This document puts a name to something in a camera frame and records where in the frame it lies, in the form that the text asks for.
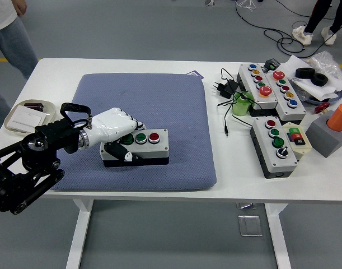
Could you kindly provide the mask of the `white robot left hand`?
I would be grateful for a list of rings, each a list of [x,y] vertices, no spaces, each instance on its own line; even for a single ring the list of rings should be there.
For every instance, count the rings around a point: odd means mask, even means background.
[[[83,149],[89,149],[98,143],[104,144],[104,150],[120,161],[132,162],[139,158],[122,146],[118,140],[135,130],[144,127],[143,122],[134,119],[120,108],[111,108],[92,119],[92,128],[84,128]]]

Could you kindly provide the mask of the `person's hand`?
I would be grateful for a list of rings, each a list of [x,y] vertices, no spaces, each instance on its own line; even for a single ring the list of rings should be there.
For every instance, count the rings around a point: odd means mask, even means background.
[[[25,0],[12,0],[13,6],[19,17],[22,17],[27,11],[27,3]]]

